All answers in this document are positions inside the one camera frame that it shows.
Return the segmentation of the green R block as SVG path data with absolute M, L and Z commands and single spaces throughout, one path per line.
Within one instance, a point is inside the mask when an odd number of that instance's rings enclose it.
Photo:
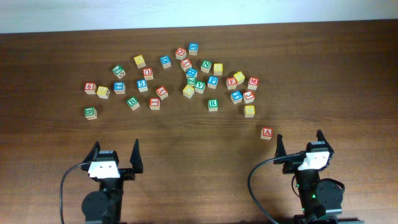
M 210 99 L 208 100 L 208 111 L 218 111 L 218 100 Z

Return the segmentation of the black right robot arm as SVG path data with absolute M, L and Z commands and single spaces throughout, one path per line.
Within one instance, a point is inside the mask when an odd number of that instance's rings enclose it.
M 294 223 L 338 223 L 345 186 L 334 179 L 321 179 L 319 172 L 330 165 L 334 155 L 322 131 L 306 150 L 286 154 L 282 135 L 277 136 L 274 164 L 282 164 L 283 174 L 292 174 L 298 185 L 303 213 L 294 216 Z

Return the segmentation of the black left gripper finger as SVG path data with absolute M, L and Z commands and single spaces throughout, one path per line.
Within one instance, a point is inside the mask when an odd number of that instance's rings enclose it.
M 140 150 L 139 150 L 139 140 L 138 139 L 136 139 L 134 142 L 129 161 L 130 161 L 133 169 L 142 169 L 143 168 L 143 163 L 142 163 L 141 154 L 140 154 Z
M 100 152 L 100 143 L 96 141 L 91 151 L 84 158 L 83 163 L 92 162 L 93 160 L 95 160 L 99 152 Z

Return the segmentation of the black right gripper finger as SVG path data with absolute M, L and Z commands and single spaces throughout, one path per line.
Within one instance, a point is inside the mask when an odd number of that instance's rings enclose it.
M 328 141 L 326 140 L 326 138 L 325 138 L 323 132 L 321 131 L 321 129 L 319 129 L 317 131 L 317 139 L 318 139 L 318 141 L 323 141 L 325 144 L 328 144 Z
M 277 135 L 277 146 L 276 146 L 275 156 L 274 156 L 276 159 L 286 156 L 286 151 L 285 151 L 285 147 L 284 147 L 282 138 L 283 138 L 283 136 L 281 134 Z

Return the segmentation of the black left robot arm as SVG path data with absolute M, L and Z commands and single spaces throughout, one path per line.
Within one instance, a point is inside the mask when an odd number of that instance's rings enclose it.
M 82 170 L 99 183 L 99 189 L 89 193 L 82 201 L 81 210 L 85 223 L 120 223 L 124 194 L 124 183 L 136 178 L 144 171 L 139 141 L 135 140 L 129 159 L 131 167 L 119 168 L 116 151 L 102 151 L 99 142 L 83 160 Z

